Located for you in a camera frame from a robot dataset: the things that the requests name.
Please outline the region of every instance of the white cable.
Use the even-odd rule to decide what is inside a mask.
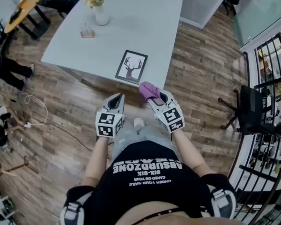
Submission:
[[[5,83],[5,85],[6,85],[6,89],[7,89],[7,92],[8,92],[8,94],[9,94],[10,97],[12,97],[12,98],[17,98],[17,97],[22,96],[23,94],[26,94],[26,96],[25,96],[25,98],[24,98],[24,103],[25,103],[25,104],[29,104],[29,103],[30,103],[30,97],[35,98],[36,100],[40,101],[40,102],[43,104],[43,106],[44,106],[44,108],[46,109],[46,112],[47,112],[46,118],[45,118],[44,122],[43,122],[43,123],[37,123],[37,124],[31,124],[31,126],[40,126],[40,125],[44,125],[44,124],[47,122],[47,118],[48,118],[48,109],[47,109],[46,105],[43,103],[43,101],[42,101],[41,99],[39,99],[39,98],[37,98],[37,97],[35,97],[35,96],[33,96],[33,95],[29,95],[27,92],[21,93],[21,94],[18,95],[18,96],[11,96],[10,93],[9,93],[9,90],[8,90],[7,83],[6,83],[6,82],[4,82],[4,83]]]

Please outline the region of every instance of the white table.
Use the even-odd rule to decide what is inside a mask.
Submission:
[[[110,22],[99,26],[95,9],[80,0],[49,43],[42,62],[70,72],[76,69],[132,86],[115,77],[125,50],[148,56],[140,83],[164,87],[179,23],[182,0],[105,0]],[[95,38],[81,38],[84,24]]]

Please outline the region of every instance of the white vase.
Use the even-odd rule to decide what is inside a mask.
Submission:
[[[108,24],[111,18],[109,14],[104,10],[103,6],[101,5],[95,7],[95,9],[96,9],[96,22],[101,26]]]

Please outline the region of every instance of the picture frame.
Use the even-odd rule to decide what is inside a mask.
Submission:
[[[116,78],[140,84],[141,75],[147,62],[147,55],[126,50],[118,67]]]

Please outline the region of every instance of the wooden floor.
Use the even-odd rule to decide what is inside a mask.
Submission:
[[[22,225],[59,224],[66,192],[80,183],[91,154],[84,146],[92,150],[95,144],[95,115],[103,99],[123,92],[128,120],[141,117],[157,124],[136,88],[84,74],[80,74],[85,79],[81,83],[58,68],[40,62],[62,22],[56,12],[47,15],[52,24],[40,41],[31,41],[20,29],[8,55],[22,65],[36,65],[26,91],[41,99],[49,111],[46,125],[9,136],[12,153],[0,151],[0,163],[6,168],[20,165],[24,156],[37,154],[31,167],[38,174],[22,168],[16,171],[16,176],[0,177],[0,192],[15,203],[15,218]],[[204,30],[179,24],[164,89],[170,91],[181,106],[186,135],[211,168],[223,174],[228,174],[233,163],[240,134],[232,129],[219,129],[229,120],[230,110],[217,99],[222,97],[236,104],[233,89],[247,84],[245,68],[232,20],[226,15],[215,13]],[[0,103],[11,105],[19,113],[23,111],[32,123],[44,121],[46,112],[38,101],[32,99],[26,105],[22,97],[16,103],[10,102],[7,87],[1,80]]]

